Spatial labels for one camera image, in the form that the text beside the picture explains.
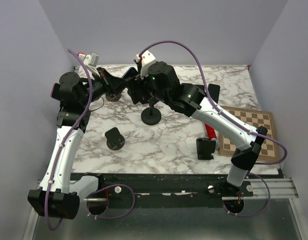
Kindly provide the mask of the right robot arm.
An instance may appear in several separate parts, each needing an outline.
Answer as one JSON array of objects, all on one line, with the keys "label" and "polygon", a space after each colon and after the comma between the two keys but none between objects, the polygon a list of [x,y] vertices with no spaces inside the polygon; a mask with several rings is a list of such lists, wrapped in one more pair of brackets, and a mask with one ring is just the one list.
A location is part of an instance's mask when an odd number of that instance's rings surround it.
[{"label": "right robot arm", "polygon": [[190,83],[180,83],[174,68],[163,61],[137,62],[139,75],[128,81],[133,103],[145,104],[156,99],[177,113],[197,119],[236,145],[224,191],[235,196],[261,151],[268,130],[245,124],[209,99],[204,90]]}]

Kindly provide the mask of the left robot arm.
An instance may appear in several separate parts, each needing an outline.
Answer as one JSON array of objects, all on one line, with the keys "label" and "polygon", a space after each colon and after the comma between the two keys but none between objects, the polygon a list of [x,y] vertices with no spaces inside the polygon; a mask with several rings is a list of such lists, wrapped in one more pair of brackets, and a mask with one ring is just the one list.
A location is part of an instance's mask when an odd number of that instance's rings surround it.
[{"label": "left robot arm", "polygon": [[60,102],[55,146],[38,189],[30,190],[27,196],[39,216],[74,219],[86,197],[104,194],[104,184],[94,176],[83,176],[71,184],[71,170],[90,118],[87,104],[103,95],[117,97],[126,88],[126,78],[113,76],[100,67],[91,81],[67,72],[53,85],[51,97]]}]

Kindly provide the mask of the black phone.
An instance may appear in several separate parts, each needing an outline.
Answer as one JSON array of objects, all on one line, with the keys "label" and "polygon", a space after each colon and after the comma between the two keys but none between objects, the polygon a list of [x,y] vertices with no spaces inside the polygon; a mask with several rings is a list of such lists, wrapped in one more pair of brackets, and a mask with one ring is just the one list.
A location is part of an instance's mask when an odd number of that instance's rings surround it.
[{"label": "black phone", "polygon": [[138,75],[138,71],[134,67],[130,67],[127,72],[125,72],[122,76],[123,79],[128,79],[128,78],[134,78],[135,76]]},{"label": "black phone", "polygon": [[209,94],[212,100],[218,104],[219,95],[220,95],[220,86],[217,84],[211,83],[208,85],[208,91],[209,91]]}]

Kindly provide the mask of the black clamp stand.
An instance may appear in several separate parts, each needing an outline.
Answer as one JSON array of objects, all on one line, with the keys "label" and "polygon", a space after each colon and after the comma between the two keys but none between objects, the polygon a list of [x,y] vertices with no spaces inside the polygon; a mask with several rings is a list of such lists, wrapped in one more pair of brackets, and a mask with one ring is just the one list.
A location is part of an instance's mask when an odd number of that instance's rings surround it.
[{"label": "black clamp stand", "polygon": [[158,102],[157,99],[151,98],[148,102],[149,107],[144,109],[141,113],[141,120],[146,125],[153,126],[153,125],[158,124],[161,120],[161,112],[157,108],[154,107],[154,105],[157,102]]}]

